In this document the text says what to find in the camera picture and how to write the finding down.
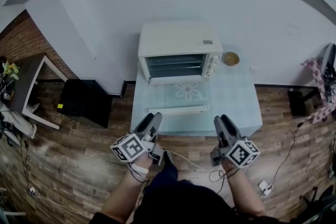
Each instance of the black cabinet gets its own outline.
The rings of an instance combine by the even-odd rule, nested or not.
[[[81,124],[107,128],[112,96],[95,80],[69,79],[65,83],[57,111]]]

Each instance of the black box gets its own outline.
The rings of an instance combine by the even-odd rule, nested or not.
[[[293,117],[307,116],[307,110],[302,92],[288,91],[290,110]]]
[[[95,80],[69,79],[65,83],[57,111],[83,125],[107,128],[112,96]]]

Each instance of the person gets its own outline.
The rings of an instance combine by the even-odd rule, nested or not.
[[[236,210],[209,188],[196,186],[186,180],[178,181],[177,168],[169,151],[164,152],[163,160],[163,170],[144,189],[141,204],[133,216],[133,224],[278,222],[266,217],[265,207],[246,175],[228,159],[222,161],[222,167],[228,178]],[[152,165],[152,159],[146,152],[134,163],[147,170]],[[144,182],[145,173],[130,168],[90,224],[126,223]]]

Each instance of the power strip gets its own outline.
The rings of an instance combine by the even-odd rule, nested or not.
[[[29,193],[32,196],[36,195],[36,189],[34,187],[29,188]]]
[[[273,190],[273,186],[268,186],[267,183],[263,180],[258,184],[258,187],[261,190],[261,197],[267,197]]]

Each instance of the white cable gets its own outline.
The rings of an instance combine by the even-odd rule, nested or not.
[[[190,162],[192,165],[196,166],[197,168],[199,168],[199,169],[201,169],[201,170],[206,170],[206,169],[204,169],[204,168],[198,166],[197,164],[194,164],[192,161],[190,161],[190,160],[187,159],[186,157],[182,156],[181,154],[176,153],[176,152],[173,152],[173,151],[171,151],[171,150],[168,150],[168,149],[165,148],[165,147],[162,147],[162,148],[163,148],[164,150],[170,151],[171,153],[173,153],[173,154],[175,154],[175,155],[177,155],[177,156],[179,156],[179,157],[185,159],[186,161]]]
[[[74,210],[70,209],[69,207],[66,207],[66,206],[64,206],[64,205],[60,205],[60,204],[56,203],[56,202],[53,201],[53,200],[50,200],[50,199],[45,198],[45,197],[42,197],[42,196],[40,195],[40,192],[39,192],[36,188],[35,188],[35,192],[36,192],[36,196],[32,195],[32,197],[34,197],[34,198],[39,198],[39,199],[48,200],[49,202],[52,202],[53,204],[56,204],[56,205],[58,205],[58,206],[62,206],[62,207],[64,207],[64,208],[67,208],[67,209],[70,210],[71,212],[74,212],[74,213],[76,213],[76,214],[82,215],[83,217],[86,217],[86,218],[90,218],[90,219],[91,219],[91,217],[86,216],[86,215],[84,215],[84,214],[82,214],[82,213],[80,213],[80,212],[74,211]]]

